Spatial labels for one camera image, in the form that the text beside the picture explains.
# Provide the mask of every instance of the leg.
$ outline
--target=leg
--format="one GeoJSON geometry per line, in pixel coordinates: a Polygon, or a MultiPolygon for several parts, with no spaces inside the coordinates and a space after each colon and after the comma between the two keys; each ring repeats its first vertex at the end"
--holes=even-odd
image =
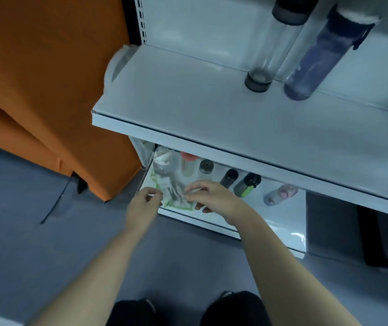
{"type": "Polygon", "coordinates": [[[157,314],[146,300],[118,301],[106,326],[158,326],[157,314]]]}
{"type": "Polygon", "coordinates": [[[215,301],[201,318],[200,326],[268,326],[270,320],[260,298],[251,292],[230,294],[215,301]]]}

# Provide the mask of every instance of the blue bottle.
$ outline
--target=blue bottle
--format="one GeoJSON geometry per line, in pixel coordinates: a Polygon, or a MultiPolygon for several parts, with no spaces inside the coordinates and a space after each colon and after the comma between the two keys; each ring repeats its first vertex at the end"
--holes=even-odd
{"type": "Polygon", "coordinates": [[[316,42],[286,81],[285,94],[296,101],[308,99],[351,46],[354,50],[360,46],[379,19],[335,5],[316,42]]]}

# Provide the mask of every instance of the orange upholstered furniture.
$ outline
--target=orange upholstered furniture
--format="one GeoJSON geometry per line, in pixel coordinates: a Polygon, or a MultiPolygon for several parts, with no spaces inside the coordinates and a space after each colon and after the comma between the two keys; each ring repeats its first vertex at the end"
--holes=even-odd
{"type": "Polygon", "coordinates": [[[0,0],[0,147],[111,199],[141,164],[90,112],[128,43],[121,0],[0,0]]]}

